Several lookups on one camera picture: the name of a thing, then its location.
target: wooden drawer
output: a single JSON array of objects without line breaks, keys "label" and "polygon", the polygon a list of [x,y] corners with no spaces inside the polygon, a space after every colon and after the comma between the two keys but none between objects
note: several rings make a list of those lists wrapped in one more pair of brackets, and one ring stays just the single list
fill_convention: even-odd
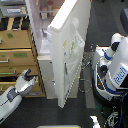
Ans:
[{"label": "wooden drawer", "polygon": [[[0,82],[0,93],[5,92],[10,86],[15,87],[16,82]],[[30,92],[39,92],[41,88],[39,87],[39,81],[38,77],[37,80],[35,81],[35,85],[32,87]]]},{"label": "wooden drawer", "polygon": [[31,73],[29,75],[38,75],[37,67],[34,66],[14,66],[14,67],[0,67],[0,76],[17,76],[22,73],[23,70],[31,69]]},{"label": "wooden drawer", "polygon": [[0,31],[0,49],[31,48],[28,31]]},{"label": "wooden drawer", "polygon": [[0,67],[20,65],[35,65],[31,49],[0,50]]}]

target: open door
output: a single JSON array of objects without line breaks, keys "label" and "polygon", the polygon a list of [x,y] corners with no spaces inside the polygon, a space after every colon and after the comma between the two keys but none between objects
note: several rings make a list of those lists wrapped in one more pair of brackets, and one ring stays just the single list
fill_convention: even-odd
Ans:
[{"label": "open door", "polygon": [[81,69],[90,0],[65,0],[48,27],[58,105],[63,108]]}]

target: wooden cabinet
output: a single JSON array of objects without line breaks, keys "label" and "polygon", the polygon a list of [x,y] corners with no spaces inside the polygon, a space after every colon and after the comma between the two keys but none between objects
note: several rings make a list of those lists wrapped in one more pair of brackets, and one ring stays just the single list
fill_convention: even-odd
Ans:
[{"label": "wooden cabinet", "polygon": [[30,29],[0,31],[0,94],[8,87],[15,86],[18,75],[30,68],[29,75],[37,79],[28,96],[45,96],[36,58]]}]

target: white panel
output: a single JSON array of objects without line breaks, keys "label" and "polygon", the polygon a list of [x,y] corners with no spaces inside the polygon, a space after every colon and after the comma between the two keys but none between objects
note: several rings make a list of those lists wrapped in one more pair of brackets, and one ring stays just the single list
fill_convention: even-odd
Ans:
[{"label": "white panel", "polygon": [[43,79],[47,99],[57,98],[53,79]]},{"label": "white panel", "polygon": [[55,89],[60,107],[64,107],[81,67],[84,51],[82,38],[86,39],[90,8],[90,0],[66,0],[50,25]]},{"label": "white panel", "polygon": [[52,60],[50,55],[47,56],[38,56],[37,58],[40,66],[40,71],[43,79],[53,79],[53,67],[52,67]]}]

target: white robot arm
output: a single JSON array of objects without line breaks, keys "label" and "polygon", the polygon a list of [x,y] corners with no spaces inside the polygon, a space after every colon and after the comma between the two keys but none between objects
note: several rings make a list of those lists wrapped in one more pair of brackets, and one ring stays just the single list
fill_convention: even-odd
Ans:
[{"label": "white robot arm", "polygon": [[35,85],[35,76],[30,78],[27,75],[30,69],[24,70],[16,81],[15,87],[9,87],[0,96],[0,124],[18,107],[25,96]]}]

